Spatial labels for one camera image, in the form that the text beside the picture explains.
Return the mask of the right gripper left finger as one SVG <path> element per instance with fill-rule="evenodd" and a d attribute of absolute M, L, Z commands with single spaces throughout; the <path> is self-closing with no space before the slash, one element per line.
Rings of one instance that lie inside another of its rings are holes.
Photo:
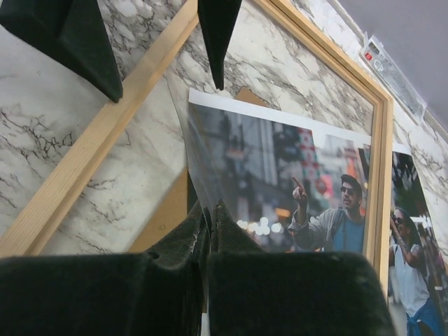
<path fill-rule="evenodd" d="M 140 253 L 1 260 L 2 335 L 198 335 L 209 211 Z"/>

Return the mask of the colour photo print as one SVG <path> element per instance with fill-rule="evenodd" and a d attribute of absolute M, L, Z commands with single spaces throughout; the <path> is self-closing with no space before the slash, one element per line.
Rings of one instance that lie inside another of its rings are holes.
<path fill-rule="evenodd" d="M 371 138 L 248 101 L 189 91 L 231 217 L 269 252 L 364 253 Z M 225 158 L 252 191 L 235 188 Z M 447 275 L 413 158 L 395 145 L 388 232 L 389 309 L 400 335 L 447 334 Z"/>

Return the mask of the light wooden picture frame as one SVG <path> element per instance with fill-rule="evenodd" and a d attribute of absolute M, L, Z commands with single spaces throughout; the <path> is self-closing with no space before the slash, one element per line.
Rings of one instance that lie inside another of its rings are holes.
<path fill-rule="evenodd" d="M 291 2 L 258 5 L 374 107 L 364 253 L 387 286 L 393 98 Z M 1 237 L 2 257 L 43 250 L 198 22 L 197 2 L 187 1 L 125 79 L 123 98 L 104 105 Z"/>

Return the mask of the clear frame glass pane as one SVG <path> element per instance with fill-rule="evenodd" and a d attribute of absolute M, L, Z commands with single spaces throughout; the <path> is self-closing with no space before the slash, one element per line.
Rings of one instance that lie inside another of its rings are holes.
<path fill-rule="evenodd" d="M 186 85 L 168 76 L 167 87 L 181 125 L 192 184 L 202 209 L 209 211 L 212 216 L 214 208 L 222 198 L 222 190 L 212 163 L 213 151 L 207 146 L 200 109 L 189 102 L 189 88 Z"/>

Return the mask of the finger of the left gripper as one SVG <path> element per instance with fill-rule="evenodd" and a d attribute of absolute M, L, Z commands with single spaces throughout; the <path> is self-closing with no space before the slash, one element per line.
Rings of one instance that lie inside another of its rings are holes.
<path fill-rule="evenodd" d="M 224 89 L 224 60 L 242 0 L 199 0 L 197 14 L 202 29 L 213 82 Z"/>
<path fill-rule="evenodd" d="M 1 26 L 94 85 L 112 102 L 123 84 L 96 1 L 1 2 Z"/>

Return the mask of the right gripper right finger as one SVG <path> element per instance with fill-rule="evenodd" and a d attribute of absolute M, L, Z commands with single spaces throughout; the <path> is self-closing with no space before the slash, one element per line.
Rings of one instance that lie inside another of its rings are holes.
<path fill-rule="evenodd" d="M 213 210 L 212 335 L 394 335 L 377 274 L 355 253 L 268 253 Z"/>

